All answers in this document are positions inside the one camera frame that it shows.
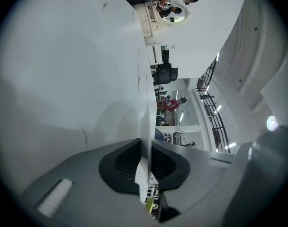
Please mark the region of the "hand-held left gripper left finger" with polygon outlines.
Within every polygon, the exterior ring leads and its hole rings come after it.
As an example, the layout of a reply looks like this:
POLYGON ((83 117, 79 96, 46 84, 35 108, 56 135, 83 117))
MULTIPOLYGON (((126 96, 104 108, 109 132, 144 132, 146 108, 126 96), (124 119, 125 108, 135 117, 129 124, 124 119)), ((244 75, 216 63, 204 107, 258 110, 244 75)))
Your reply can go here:
POLYGON ((26 188, 27 212, 42 227, 154 227, 135 182, 140 159, 140 139, 78 153, 26 188))

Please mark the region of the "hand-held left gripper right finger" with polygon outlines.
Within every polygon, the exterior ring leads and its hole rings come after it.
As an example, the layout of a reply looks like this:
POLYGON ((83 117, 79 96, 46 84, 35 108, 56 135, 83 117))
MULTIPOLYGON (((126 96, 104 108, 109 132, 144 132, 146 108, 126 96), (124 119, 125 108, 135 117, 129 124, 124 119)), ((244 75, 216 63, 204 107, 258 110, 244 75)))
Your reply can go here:
POLYGON ((152 140, 151 172, 158 182, 160 199, 167 208, 186 212, 215 186, 233 158, 230 153, 152 140))

